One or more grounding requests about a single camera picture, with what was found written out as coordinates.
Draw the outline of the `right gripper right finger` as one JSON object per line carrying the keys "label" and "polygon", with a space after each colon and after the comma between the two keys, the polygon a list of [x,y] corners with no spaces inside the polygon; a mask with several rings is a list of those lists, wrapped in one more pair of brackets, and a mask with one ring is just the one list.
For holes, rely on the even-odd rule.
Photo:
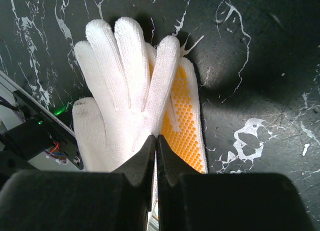
{"label": "right gripper right finger", "polygon": [[157,138],[162,231],[312,231],[298,190],[279,173],[201,174]]}

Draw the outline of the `orange palm white glove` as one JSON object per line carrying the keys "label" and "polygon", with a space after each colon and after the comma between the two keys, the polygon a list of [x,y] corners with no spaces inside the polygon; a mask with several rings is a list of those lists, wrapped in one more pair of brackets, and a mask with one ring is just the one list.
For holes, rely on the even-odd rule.
{"label": "orange palm white glove", "polygon": [[192,62],[180,48],[180,58],[163,117],[161,134],[173,152],[201,174],[208,172],[202,133],[198,82]]}

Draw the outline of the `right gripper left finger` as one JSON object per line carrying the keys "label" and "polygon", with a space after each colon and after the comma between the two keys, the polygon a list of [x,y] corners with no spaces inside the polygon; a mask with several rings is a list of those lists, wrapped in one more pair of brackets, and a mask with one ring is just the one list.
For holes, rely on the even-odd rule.
{"label": "right gripper left finger", "polygon": [[156,138],[113,172],[23,170],[0,191],[3,231],[145,231]]}

